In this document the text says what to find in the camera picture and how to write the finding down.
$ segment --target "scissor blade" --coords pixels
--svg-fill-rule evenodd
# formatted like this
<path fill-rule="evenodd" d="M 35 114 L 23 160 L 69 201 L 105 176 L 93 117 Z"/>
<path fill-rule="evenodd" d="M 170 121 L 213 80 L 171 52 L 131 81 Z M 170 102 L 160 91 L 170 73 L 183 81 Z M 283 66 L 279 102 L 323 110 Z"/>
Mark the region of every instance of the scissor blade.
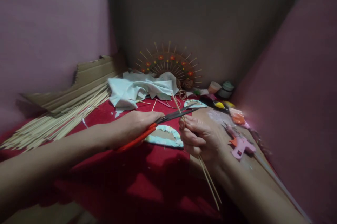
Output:
<path fill-rule="evenodd" d="M 186 109 L 189 109 L 189 108 L 190 108 L 191 106 L 193 106 L 193 105 L 195 105 L 195 104 L 190 104 L 190 105 L 188 105 L 188 106 L 186 106 L 186 107 L 183 107 L 183 108 L 180 109 L 180 111 L 182 112 L 182 111 L 184 111 L 184 110 L 186 110 Z M 179 112 L 179 111 L 175 111 L 175 112 L 173 112 L 173 113 L 170 113 L 170 114 L 166 115 L 166 117 L 174 116 L 174 115 L 176 115 L 176 114 L 180 114 L 180 112 Z"/>
<path fill-rule="evenodd" d="M 163 120 L 158 121 L 157 124 L 164 123 L 164 122 L 167 122 L 167 121 L 175 119 L 175 118 L 179 118 L 179 117 L 181 117 L 183 115 L 186 115 L 188 113 L 194 112 L 194 111 L 196 111 L 198 109 L 199 108 L 194 108 L 194 109 L 191 109 L 189 111 L 184 111 L 184 112 L 181 112 L 181 113 L 178 112 L 178 113 L 168 114 L 168 115 L 165 116 L 165 118 Z"/>

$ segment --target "yellow object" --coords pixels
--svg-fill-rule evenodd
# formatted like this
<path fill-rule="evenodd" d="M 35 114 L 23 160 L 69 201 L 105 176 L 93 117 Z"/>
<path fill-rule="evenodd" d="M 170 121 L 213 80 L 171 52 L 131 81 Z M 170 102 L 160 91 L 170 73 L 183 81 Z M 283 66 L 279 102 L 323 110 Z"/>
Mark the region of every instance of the yellow object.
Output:
<path fill-rule="evenodd" d="M 225 107 L 224 107 L 224 104 L 221 103 L 221 102 L 216 102 L 216 103 L 214 103 L 214 105 L 215 105 L 217 108 L 220 108 L 220 109 L 224 109 L 224 108 L 225 108 Z"/>
<path fill-rule="evenodd" d="M 235 105 L 233 103 L 230 103 L 229 101 L 223 101 L 223 103 L 230 108 L 235 108 Z"/>

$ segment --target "plastic cup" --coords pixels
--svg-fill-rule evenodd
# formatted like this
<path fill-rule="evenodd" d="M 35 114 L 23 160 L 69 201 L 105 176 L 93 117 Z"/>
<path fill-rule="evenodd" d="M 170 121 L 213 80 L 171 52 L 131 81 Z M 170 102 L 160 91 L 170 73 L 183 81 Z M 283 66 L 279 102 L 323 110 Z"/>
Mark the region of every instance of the plastic cup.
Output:
<path fill-rule="evenodd" d="M 211 82 L 210 86 L 208 87 L 208 92 L 210 94 L 215 94 L 220 89 L 221 85 L 219 85 L 217 82 Z"/>

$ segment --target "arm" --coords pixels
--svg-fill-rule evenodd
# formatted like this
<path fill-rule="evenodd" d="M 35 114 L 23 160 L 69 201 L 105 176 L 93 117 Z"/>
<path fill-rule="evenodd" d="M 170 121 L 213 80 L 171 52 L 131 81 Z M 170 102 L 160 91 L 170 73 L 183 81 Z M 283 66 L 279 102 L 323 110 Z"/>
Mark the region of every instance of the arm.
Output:
<path fill-rule="evenodd" d="M 208 170 L 250 223 L 307 223 L 292 205 L 247 172 L 207 125 L 184 117 L 186 122 L 181 119 L 179 124 L 185 150 L 202 155 Z"/>
<path fill-rule="evenodd" d="M 159 112 L 132 111 L 114 122 L 95 125 L 0 163 L 0 222 L 17 210 L 16 202 L 86 158 L 134 140 L 161 116 Z"/>

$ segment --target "finger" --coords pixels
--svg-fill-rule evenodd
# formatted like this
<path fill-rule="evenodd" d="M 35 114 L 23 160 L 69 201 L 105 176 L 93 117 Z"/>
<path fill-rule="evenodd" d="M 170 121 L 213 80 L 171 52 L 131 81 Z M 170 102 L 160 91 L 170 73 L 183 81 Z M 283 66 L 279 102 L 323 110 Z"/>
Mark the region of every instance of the finger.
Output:
<path fill-rule="evenodd" d="M 193 120 L 186 120 L 185 121 L 185 126 L 191 130 L 192 132 L 196 132 L 198 134 L 202 133 L 202 134 L 209 134 L 211 133 L 211 128 L 206 125 L 206 124 L 202 124 Z"/>
<path fill-rule="evenodd" d="M 200 122 L 199 119 L 197 119 L 196 117 L 190 116 L 190 115 L 184 115 L 183 117 L 185 118 L 185 120 L 189 120 L 193 122 Z"/>
<path fill-rule="evenodd" d="M 201 154 L 201 149 L 199 147 L 191 146 L 186 143 L 184 143 L 184 149 L 192 156 L 198 156 Z"/>
<path fill-rule="evenodd" d="M 148 126 L 163 116 L 165 115 L 161 112 L 144 112 L 142 114 L 143 122 Z"/>
<path fill-rule="evenodd" d="M 181 132 L 181 135 L 180 135 L 181 140 L 184 143 L 187 143 L 192 146 L 202 146 L 206 144 L 206 141 L 203 138 L 197 137 L 188 128 L 184 128 L 180 130 L 180 132 Z"/>
<path fill-rule="evenodd" d="M 184 129 L 184 127 L 185 127 L 185 121 L 181 117 L 180 120 L 179 120 L 179 129 Z"/>

